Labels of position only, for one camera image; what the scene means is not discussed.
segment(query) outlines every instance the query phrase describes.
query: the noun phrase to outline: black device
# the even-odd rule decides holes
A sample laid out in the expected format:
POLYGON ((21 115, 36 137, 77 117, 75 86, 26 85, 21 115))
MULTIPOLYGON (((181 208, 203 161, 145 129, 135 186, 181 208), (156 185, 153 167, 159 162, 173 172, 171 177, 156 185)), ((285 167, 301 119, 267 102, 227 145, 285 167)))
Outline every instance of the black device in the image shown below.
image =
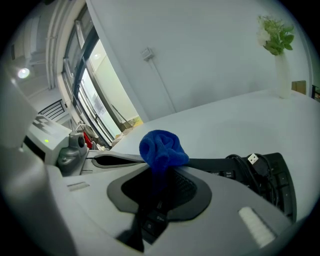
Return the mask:
MULTIPOLYGON (((249 157, 239 159, 237 155, 230 155, 230 158, 222 159, 191 158, 186 166, 242 183, 275 205, 291 221, 295 222, 297 218, 295 190, 284 158, 280 153, 257 155, 259 160, 254 164, 250 163, 249 157)), ((191 202, 196 193, 205 187, 195 185, 192 177, 181 177, 174 170, 168 173, 170 174, 168 186, 157 194, 151 193, 151 169, 126 180, 123 178, 115 180, 114 186, 108 187, 108 196, 116 206, 118 205, 118 208, 120 206, 117 201, 121 200, 121 195, 115 193, 117 187, 121 187, 123 194, 138 203, 137 225, 140 227, 142 238, 150 244, 167 228, 169 221, 172 221, 168 214, 170 210, 178 205, 191 202)), ((198 197, 199 202, 206 201, 204 198, 208 199, 208 193, 203 195, 201 198, 198 197)), ((187 212, 192 212, 197 208, 192 205, 187 212)))
MULTIPOLYGON (((275 204, 276 197, 272 195, 273 187, 278 196, 278 207, 291 221, 297 219, 297 203, 293 181, 283 156, 280 153, 265 154, 262 156, 270 165, 270 182, 261 177, 254 167, 247 163, 252 175, 259 185, 260 195, 272 204, 275 204)), ((257 193, 250 179, 246 177, 243 166, 234 158, 223 159, 198 159, 192 158, 187 164, 188 167, 196 168, 214 175, 223 176, 238 181, 257 193)))

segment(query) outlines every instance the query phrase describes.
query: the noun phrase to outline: white surface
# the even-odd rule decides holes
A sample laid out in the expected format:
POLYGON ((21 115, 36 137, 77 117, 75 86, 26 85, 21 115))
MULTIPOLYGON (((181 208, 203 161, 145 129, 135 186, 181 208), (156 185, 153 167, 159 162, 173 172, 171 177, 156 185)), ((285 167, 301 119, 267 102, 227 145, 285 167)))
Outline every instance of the white surface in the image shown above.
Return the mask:
POLYGON ((282 154, 293 180, 297 219, 308 215, 320 187, 320 103, 298 92, 280 99, 257 91, 212 102, 144 123, 112 151, 139 154, 143 136, 155 129, 176 134, 190 158, 230 154, 282 154))
MULTIPOLYGON (((141 56, 146 47, 154 52, 154 64, 179 112, 274 87, 274 56, 258 45, 257 17, 274 15, 293 23, 288 10, 275 0, 86 2, 124 89, 140 114, 128 87, 133 90, 149 120, 172 112, 163 85, 141 56)), ((291 81, 306 80, 308 92, 306 51, 299 32, 294 36, 293 51, 286 50, 291 81)))

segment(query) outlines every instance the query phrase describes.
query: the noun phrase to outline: blue cloth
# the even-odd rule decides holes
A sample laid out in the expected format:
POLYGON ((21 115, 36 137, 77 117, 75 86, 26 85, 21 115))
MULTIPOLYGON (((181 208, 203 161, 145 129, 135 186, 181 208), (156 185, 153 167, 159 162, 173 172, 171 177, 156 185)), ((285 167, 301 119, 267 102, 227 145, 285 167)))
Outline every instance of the blue cloth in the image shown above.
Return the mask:
POLYGON ((153 173, 164 172, 170 166, 182 166, 189 162, 178 136, 166 130, 148 132, 140 142, 139 151, 153 173))

